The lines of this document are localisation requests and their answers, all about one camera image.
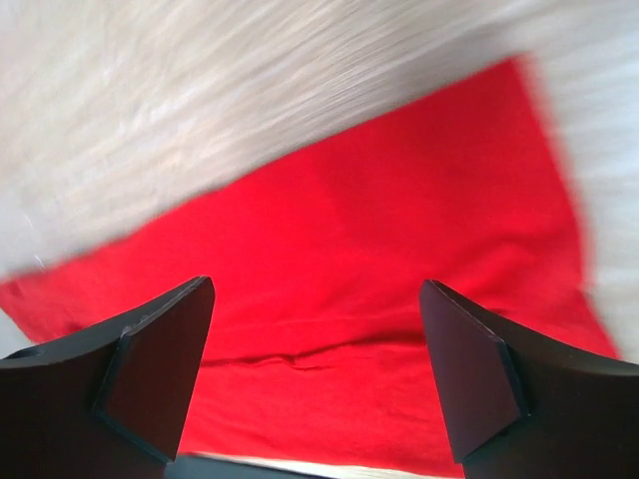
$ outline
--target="cloth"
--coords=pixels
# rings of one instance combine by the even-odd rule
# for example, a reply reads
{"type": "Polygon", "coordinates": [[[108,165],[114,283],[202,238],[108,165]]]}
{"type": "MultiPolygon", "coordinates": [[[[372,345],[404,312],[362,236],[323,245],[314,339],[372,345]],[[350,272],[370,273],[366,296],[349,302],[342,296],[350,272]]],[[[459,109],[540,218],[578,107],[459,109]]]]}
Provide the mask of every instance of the cloth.
{"type": "Polygon", "coordinates": [[[516,60],[13,278],[0,307],[42,342],[198,274],[217,302],[183,452],[460,476],[419,317],[427,278],[614,355],[516,60]]]}

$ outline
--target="folded cloth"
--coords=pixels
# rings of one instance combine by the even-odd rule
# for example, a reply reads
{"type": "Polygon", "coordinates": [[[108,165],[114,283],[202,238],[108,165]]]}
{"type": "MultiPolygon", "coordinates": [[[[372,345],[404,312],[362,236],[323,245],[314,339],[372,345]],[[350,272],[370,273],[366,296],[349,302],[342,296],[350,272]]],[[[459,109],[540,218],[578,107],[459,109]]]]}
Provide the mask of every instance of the folded cloth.
{"type": "Polygon", "coordinates": [[[424,279],[614,354],[519,70],[504,61],[15,277],[0,307],[47,341],[210,275],[217,304],[183,452],[461,476],[424,345],[424,279]]]}

